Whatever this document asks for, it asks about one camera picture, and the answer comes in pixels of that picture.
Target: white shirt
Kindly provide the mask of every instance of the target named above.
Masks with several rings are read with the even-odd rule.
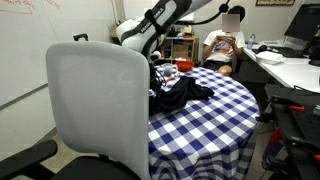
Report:
[[[232,33],[225,33],[222,32],[222,30],[212,31],[207,39],[204,41],[205,45],[211,46],[211,44],[214,42],[214,39],[218,35],[231,35],[236,38],[236,45],[238,48],[242,48],[245,46],[245,40],[243,33],[240,32],[232,32]],[[231,57],[233,56],[233,49],[229,43],[226,43],[225,41],[218,42],[214,48],[212,49],[212,53],[207,58],[210,60],[215,61],[223,61],[223,62],[230,62]]]

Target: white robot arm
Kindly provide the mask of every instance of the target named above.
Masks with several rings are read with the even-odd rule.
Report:
[[[117,28],[117,35],[123,47],[132,49],[144,55],[150,64],[150,88],[161,87],[156,78],[151,54],[163,41],[163,34],[180,18],[196,11],[212,0],[159,0],[159,2],[145,13],[142,20],[127,20]]]

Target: office chair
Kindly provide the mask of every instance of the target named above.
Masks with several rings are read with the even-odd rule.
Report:
[[[149,65],[118,45],[70,42],[47,51],[50,98],[58,134],[78,157],[57,174],[40,165],[53,140],[0,162],[0,179],[148,179]]]

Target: white desk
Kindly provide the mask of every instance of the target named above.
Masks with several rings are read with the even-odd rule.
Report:
[[[254,45],[253,49],[258,49],[260,45]],[[244,52],[256,62],[255,53],[252,50],[244,48]],[[286,58],[275,65],[260,62],[257,64],[286,87],[293,88],[294,85],[297,85],[310,91],[320,92],[320,67],[309,65],[309,61],[307,58]]]

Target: keyboard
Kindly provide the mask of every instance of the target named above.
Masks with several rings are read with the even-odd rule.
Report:
[[[302,54],[301,50],[295,50],[289,47],[275,47],[275,46],[269,46],[272,49],[278,50],[279,54],[282,54],[285,58],[305,58]],[[258,53],[258,49],[252,50],[254,53]]]

